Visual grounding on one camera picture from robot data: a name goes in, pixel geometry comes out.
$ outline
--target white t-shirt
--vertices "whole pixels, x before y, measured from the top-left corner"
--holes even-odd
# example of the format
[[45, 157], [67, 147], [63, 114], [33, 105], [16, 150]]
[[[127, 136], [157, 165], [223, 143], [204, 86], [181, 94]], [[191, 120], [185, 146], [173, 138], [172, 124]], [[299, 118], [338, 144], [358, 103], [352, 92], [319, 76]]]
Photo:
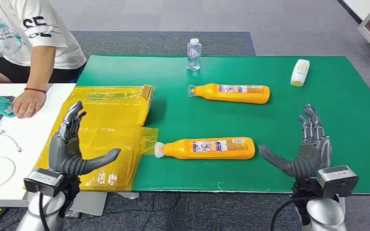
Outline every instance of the white t-shirt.
[[30, 66], [33, 47], [56, 47], [54, 67], [77, 69], [86, 57], [49, 0], [0, 0], [0, 53], [9, 62]]

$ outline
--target hand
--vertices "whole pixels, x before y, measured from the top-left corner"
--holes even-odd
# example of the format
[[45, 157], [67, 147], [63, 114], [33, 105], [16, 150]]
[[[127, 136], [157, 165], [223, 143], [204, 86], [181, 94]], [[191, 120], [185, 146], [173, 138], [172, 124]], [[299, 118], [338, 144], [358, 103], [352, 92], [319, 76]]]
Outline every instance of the hand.
[[266, 146], [259, 146], [261, 156], [286, 175], [295, 178], [315, 177], [319, 169], [330, 167], [331, 144], [324, 134], [324, 128], [316, 110], [309, 104], [304, 107], [305, 119], [299, 116], [302, 122], [302, 136], [299, 153], [294, 161], [288, 161], [273, 152]]
[[46, 94], [35, 90], [26, 90], [12, 104], [18, 118], [30, 118], [40, 110], [46, 100]]
[[79, 145], [80, 122], [86, 112], [79, 101], [69, 107], [59, 130], [52, 136], [49, 146], [49, 169], [72, 176], [86, 175], [115, 161], [121, 149], [113, 148], [106, 155], [91, 160], [81, 158]]

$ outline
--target robot finger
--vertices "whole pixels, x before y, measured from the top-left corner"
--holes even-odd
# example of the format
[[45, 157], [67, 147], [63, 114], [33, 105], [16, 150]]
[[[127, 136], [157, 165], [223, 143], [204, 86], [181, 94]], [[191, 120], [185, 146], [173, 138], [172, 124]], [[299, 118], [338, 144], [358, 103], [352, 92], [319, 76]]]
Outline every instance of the robot finger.
[[302, 115], [299, 115], [299, 120], [302, 123], [302, 142], [308, 142], [311, 139], [311, 128], [310, 128], [310, 122]]

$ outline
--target yellow plastic sheet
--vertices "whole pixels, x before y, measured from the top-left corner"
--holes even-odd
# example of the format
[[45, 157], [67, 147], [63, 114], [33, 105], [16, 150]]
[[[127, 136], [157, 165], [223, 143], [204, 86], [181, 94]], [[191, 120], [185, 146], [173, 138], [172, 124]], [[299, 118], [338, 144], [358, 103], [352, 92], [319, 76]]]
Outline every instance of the yellow plastic sheet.
[[153, 88], [142, 87], [76, 87], [63, 104], [51, 135], [36, 164], [48, 167], [48, 150], [52, 135], [58, 130], [68, 108], [82, 101], [83, 117], [80, 149], [84, 159], [104, 155], [120, 148], [116, 161], [81, 176], [82, 191], [128, 191], [142, 154], [152, 153], [158, 129], [143, 128], [151, 104]]

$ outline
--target yellow bottle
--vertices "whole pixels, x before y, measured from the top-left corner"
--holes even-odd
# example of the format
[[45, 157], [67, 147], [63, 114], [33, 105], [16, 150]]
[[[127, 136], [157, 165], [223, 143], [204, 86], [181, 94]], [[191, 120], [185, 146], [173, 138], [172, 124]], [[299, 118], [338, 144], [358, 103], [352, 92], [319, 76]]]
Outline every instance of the yellow bottle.
[[173, 156], [178, 159], [235, 159], [254, 156], [254, 143], [248, 137], [183, 139], [173, 143], [155, 144], [155, 156]]
[[219, 85], [210, 83], [204, 86], [190, 85], [190, 97], [200, 96], [208, 100], [221, 100], [243, 103], [267, 103], [270, 88], [259, 85]]

